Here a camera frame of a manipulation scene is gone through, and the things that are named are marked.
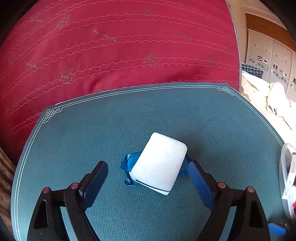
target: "blue plastic package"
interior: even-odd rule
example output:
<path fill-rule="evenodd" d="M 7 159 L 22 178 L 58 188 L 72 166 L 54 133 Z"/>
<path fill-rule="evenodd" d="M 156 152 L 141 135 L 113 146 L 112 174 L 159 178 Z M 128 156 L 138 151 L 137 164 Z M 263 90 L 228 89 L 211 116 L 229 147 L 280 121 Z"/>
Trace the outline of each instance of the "blue plastic package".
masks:
<path fill-rule="evenodd" d="M 133 152 L 133 153 L 128 153 L 124 156 L 124 158 L 121 160 L 121 165 L 120 168 L 124 170 L 126 173 L 126 178 L 127 180 L 124 181 L 125 185 L 127 186 L 135 186 L 135 185 L 141 185 L 140 183 L 136 182 L 131 178 L 129 175 L 129 172 L 132 170 L 133 166 L 139 159 L 141 155 L 141 151 L 139 152 Z M 186 154 L 184 161 L 182 163 L 182 166 L 179 171 L 179 175 L 187 175 L 188 174 L 188 164 L 192 161 L 192 159 Z"/>

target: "screw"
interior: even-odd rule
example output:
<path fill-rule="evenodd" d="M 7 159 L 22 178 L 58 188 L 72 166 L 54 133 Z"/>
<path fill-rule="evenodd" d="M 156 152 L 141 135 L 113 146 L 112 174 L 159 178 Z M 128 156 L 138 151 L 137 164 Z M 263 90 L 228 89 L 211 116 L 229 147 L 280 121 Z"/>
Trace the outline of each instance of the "screw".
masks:
<path fill-rule="evenodd" d="M 78 186 L 79 186 L 78 183 L 72 183 L 71 184 L 72 189 L 76 189 L 76 188 L 78 188 Z"/>
<path fill-rule="evenodd" d="M 252 187 L 248 187 L 248 191 L 249 191 L 249 192 L 254 192 L 255 190 L 254 190 L 254 188 L 252 188 Z"/>
<path fill-rule="evenodd" d="M 226 184 L 225 183 L 218 183 L 218 187 L 220 187 L 220 188 L 226 188 Z"/>
<path fill-rule="evenodd" d="M 42 190 L 43 193 L 48 193 L 49 191 L 50 191 L 49 188 L 44 188 L 44 189 Z"/>

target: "white border line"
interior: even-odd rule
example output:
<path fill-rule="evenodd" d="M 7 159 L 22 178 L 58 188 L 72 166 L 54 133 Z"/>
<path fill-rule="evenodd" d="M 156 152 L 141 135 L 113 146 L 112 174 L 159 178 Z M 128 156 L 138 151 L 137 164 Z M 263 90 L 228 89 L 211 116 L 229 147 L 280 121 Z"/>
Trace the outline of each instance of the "white border line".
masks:
<path fill-rule="evenodd" d="M 72 105 L 75 105 L 75 104 L 79 104 L 79 103 L 83 103 L 83 102 L 86 102 L 86 101 L 90 101 L 90 100 L 94 100 L 94 99 L 100 99 L 100 98 L 104 98 L 104 97 L 109 97 L 109 96 L 115 96 L 115 95 L 120 95 L 120 94 L 126 94 L 126 93 L 134 93 L 134 92 L 140 92 L 140 91 L 149 91 L 149 90 L 159 90 L 159 89 L 175 89 L 175 88 L 215 88 L 219 91 L 224 91 L 225 93 L 228 93 L 230 95 L 232 95 L 231 93 L 233 93 L 232 96 L 236 96 L 237 98 L 239 98 L 241 101 L 243 101 L 262 121 L 263 123 L 268 127 L 268 129 L 272 132 L 272 134 L 275 136 L 275 138 L 277 139 L 277 141 L 279 142 L 279 144 L 281 146 L 283 146 L 283 143 L 281 142 L 281 140 L 279 139 L 279 137 L 276 135 L 276 133 L 272 130 L 272 128 L 270 127 L 270 125 L 258 114 L 258 110 L 254 109 L 254 107 L 252 107 L 252 105 L 244 99 L 244 97 L 242 97 L 237 91 L 233 91 L 232 88 L 230 89 L 227 85 L 174 85 L 174 86 L 163 86 L 163 87 L 151 87 L 151 88 L 141 88 L 141 89 L 135 89 L 135 90 L 127 90 L 127 91 L 120 91 L 120 92 L 115 92 L 115 93 L 110 93 L 110 94 L 105 94 L 105 95 L 101 95 L 101 96 L 94 96 L 94 97 L 91 97 L 91 98 L 87 98 L 87 99 L 83 99 L 81 101 L 75 101 L 75 102 L 72 102 L 72 103 L 69 103 L 69 104 L 64 104 L 64 105 L 61 105 L 61 106 L 54 106 L 54 108 L 52 108 L 51 110 L 54 110 L 54 109 L 58 109 L 58 108 L 61 108 L 61 110 L 64 108 L 64 107 L 67 107 L 67 106 L 72 106 Z M 22 178 L 22 173 L 23 173 L 23 170 L 24 170 L 24 166 L 25 166 L 25 163 L 27 161 L 27 157 L 28 157 L 28 154 L 29 154 L 29 151 L 32 147 L 32 144 L 34 142 L 34 139 L 39 131 L 39 129 L 41 128 L 42 124 L 44 123 L 44 119 L 47 115 L 45 114 L 42 119 L 40 120 L 36 130 L 34 131 L 34 134 L 28 144 L 28 147 L 25 151 L 25 154 L 24 154 L 24 158 L 22 160 L 22 163 L 21 163 L 21 166 L 20 166 L 20 174 L 18 175 L 17 177 L 17 183 L 16 183 L 16 188 L 15 188 L 15 193 L 16 195 L 14 195 L 14 223 L 15 223 L 15 230 L 16 230 L 16 235 L 17 235 L 17 239 L 19 241 L 21 241 L 21 238 L 20 238 L 20 229 L 19 229 L 19 224 L 18 224 L 18 210 L 17 210 L 17 207 L 18 207 L 18 194 L 19 194 L 19 190 L 20 190 L 20 181 L 21 181 L 21 178 Z"/>

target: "circular logo on mattress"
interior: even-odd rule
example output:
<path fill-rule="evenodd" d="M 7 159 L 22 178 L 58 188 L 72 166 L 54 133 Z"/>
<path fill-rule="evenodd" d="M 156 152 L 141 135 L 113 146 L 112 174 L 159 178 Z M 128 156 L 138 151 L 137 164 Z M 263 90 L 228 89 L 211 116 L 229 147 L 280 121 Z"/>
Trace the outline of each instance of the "circular logo on mattress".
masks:
<path fill-rule="evenodd" d="M 69 15 L 63 15 L 63 16 L 59 17 L 56 26 L 57 26 L 58 28 L 62 28 L 62 27 L 64 27 L 65 25 L 69 25 L 70 22 L 71 22 L 71 20 L 70 20 L 70 16 L 69 16 Z"/>
<path fill-rule="evenodd" d="M 74 82 L 74 75 L 67 70 L 64 70 L 59 73 L 59 81 L 66 84 L 71 84 Z"/>

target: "teal tablecloth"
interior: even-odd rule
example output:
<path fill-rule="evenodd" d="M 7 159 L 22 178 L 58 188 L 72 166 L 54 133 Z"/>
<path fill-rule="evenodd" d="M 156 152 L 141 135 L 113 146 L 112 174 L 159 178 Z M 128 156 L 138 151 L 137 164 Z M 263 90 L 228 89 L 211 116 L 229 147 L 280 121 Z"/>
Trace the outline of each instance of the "teal tablecloth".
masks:
<path fill-rule="evenodd" d="M 122 157 L 143 150 L 153 132 L 185 143 L 217 181 L 238 189 L 253 186 L 268 220 L 284 219 L 278 181 L 283 141 L 268 121 L 227 84 L 171 83 L 96 93 L 44 110 L 13 183 L 15 238 L 26 240 L 44 187 L 65 188 L 105 160 L 109 175 L 86 212 L 102 241 L 195 240 L 210 212 L 189 176 L 178 177 L 168 196 L 124 184 Z M 234 209 L 221 240 L 233 214 Z"/>

